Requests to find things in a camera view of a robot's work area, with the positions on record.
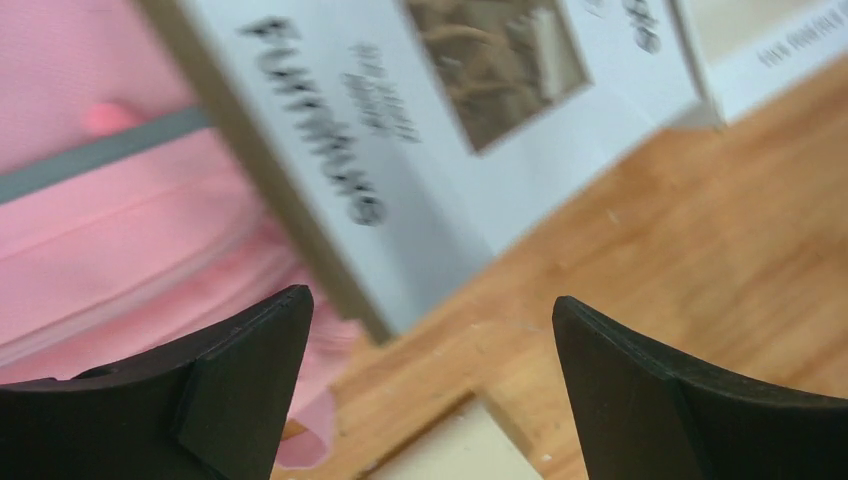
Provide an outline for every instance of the wooden surface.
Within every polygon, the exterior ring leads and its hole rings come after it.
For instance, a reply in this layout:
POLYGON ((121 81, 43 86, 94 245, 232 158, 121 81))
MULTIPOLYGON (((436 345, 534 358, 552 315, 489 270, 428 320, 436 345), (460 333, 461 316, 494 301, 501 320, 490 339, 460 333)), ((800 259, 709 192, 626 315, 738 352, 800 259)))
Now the wooden surface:
POLYGON ((725 132, 659 135, 335 389, 341 480, 469 390, 528 438, 544 478, 583 479, 551 332, 570 294, 707 361, 848 396, 848 61, 725 132))

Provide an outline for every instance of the white packaging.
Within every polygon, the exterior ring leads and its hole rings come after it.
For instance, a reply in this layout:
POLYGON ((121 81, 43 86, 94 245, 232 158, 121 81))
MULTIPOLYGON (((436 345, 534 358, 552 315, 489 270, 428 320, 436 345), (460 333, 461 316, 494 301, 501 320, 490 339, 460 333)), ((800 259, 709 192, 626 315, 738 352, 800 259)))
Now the white packaging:
POLYGON ((665 0, 179 4, 395 334, 699 101, 665 0))
POLYGON ((704 103, 681 127, 741 119, 848 52, 848 0, 676 0, 704 103))

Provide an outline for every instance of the clear plastic window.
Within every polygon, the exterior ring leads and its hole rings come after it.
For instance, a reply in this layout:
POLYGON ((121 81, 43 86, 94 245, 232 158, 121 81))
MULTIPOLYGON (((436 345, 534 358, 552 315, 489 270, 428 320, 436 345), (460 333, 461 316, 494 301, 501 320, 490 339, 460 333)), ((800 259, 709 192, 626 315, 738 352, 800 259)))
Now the clear plastic window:
POLYGON ((586 82, 558 0, 405 0, 475 151, 586 82))

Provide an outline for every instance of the wooden floor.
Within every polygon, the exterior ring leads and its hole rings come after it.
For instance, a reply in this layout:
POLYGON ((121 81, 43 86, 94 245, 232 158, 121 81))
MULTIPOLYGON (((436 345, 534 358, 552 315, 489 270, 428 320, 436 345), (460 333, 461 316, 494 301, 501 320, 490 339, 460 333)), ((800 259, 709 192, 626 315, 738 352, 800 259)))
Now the wooden floor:
POLYGON ((848 397, 848 61, 724 132, 659 135, 335 388, 356 478, 469 391, 551 479, 586 478, 551 332, 574 295, 737 372, 848 397))

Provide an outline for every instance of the cardboard box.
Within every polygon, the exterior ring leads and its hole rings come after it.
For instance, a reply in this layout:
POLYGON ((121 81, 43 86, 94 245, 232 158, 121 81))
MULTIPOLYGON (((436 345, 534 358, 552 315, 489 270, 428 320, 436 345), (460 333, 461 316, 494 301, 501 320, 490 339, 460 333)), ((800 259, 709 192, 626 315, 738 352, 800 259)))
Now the cardboard box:
POLYGON ((848 52, 848 0, 676 0, 704 103, 681 127, 744 117, 848 52))
POLYGON ((137 3, 378 339, 699 101, 665 0, 137 3))

